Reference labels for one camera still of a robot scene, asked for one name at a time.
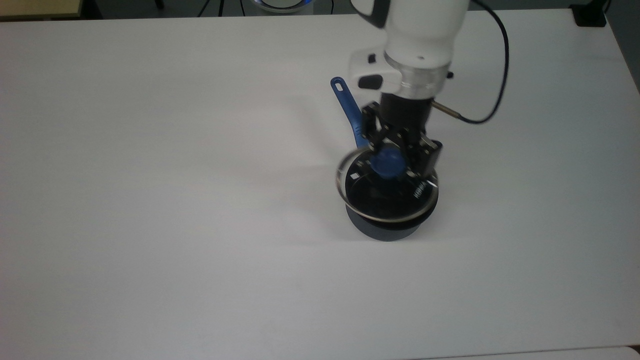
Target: black button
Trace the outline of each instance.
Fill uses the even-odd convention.
[[[358,87],[361,89],[377,90],[382,87],[382,75],[363,76],[358,80]]]

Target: stainless steel rim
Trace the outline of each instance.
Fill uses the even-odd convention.
[[[338,193],[340,194],[340,197],[342,197],[342,200],[344,201],[344,203],[349,207],[349,209],[355,211],[355,213],[357,213],[358,215],[364,217],[364,218],[368,218],[369,220],[373,220],[373,221],[377,221],[377,222],[388,222],[388,223],[398,223],[398,222],[405,222],[405,221],[409,221],[409,220],[413,220],[423,214],[425,214],[427,211],[429,211],[429,209],[431,209],[434,201],[436,201],[436,199],[438,198],[438,175],[436,174],[436,172],[434,171],[433,174],[431,174],[428,178],[428,183],[431,186],[431,194],[429,195],[429,199],[427,200],[427,202],[425,203],[424,207],[422,209],[420,209],[419,211],[411,214],[411,215],[407,215],[405,217],[400,217],[400,218],[378,218],[378,217],[372,217],[371,215],[365,214],[362,211],[354,208],[351,203],[349,203],[349,200],[347,199],[347,195],[345,193],[345,191],[342,190],[343,186],[342,186],[342,178],[347,176],[347,171],[349,170],[349,168],[351,167],[351,164],[353,162],[353,160],[357,159],[357,157],[359,157],[360,155],[362,155],[363,153],[367,152],[371,150],[368,147],[361,147],[358,149],[355,149],[353,151],[351,151],[349,154],[346,154],[346,156],[340,161],[340,164],[338,165],[338,169],[335,173],[335,185],[336,188],[338,189]]]

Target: blue object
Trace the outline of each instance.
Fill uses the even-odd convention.
[[[353,136],[356,138],[356,146],[367,146],[369,141],[362,136],[362,114],[360,113],[360,107],[353,99],[347,83],[341,77],[337,76],[331,79],[331,88],[338,98],[344,114],[347,115],[347,119],[353,129]]]
[[[400,149],[385,146],[380,152],[371,157],[371,168],[383,179],[393,179],[406,170],[406,161]]]

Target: table surface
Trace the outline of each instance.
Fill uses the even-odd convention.
[[[499,12],[483,126],[434,112],[440,201],[371,240],[334,185],[355,15],[0,24],[0,354],[415,359],[640,343],[640,97],[610,28]],[[480,117],[470,12],[438,96]],[[363,105],[375,93],[354,91]]]
[[[82,0],[2,0],[0,19],[80,16]]]
[[[473,356],[468,360],[640,360],[640,355],[631,348],[616,347]]]

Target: blue pan handle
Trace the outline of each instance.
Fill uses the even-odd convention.
[[[337,76],[331,79],[331,88],[335,92],[335,96],[338,98],[344,114],[347,115],[347,119],[353,129],[353,136],[356,138],[356,145],[358,147],[366,146],[369,141],[362,136],[362,114],[358,104],[353,99],[347,83],[341,77]]]

